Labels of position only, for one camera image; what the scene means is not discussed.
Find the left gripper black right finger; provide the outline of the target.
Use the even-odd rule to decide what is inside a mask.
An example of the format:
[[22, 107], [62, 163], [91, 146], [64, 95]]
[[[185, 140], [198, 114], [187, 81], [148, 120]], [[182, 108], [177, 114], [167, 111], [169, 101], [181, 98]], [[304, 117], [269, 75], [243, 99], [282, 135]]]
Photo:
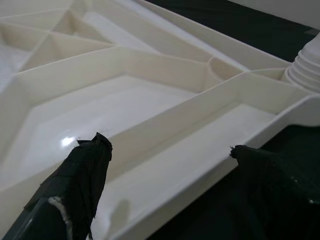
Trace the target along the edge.
[[269, 240], [320, 238], [320, 185], [285, 155], [236, 145], [230, 156], [244, 174], [251, 203]]

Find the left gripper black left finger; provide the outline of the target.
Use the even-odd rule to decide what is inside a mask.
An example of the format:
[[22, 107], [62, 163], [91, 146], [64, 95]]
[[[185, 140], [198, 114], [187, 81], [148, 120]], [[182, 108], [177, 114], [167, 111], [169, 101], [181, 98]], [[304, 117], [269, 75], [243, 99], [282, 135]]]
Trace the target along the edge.
[[38, 187], [5, 240], [91, 240], [113, 146], [99, 132], [76, 146]]

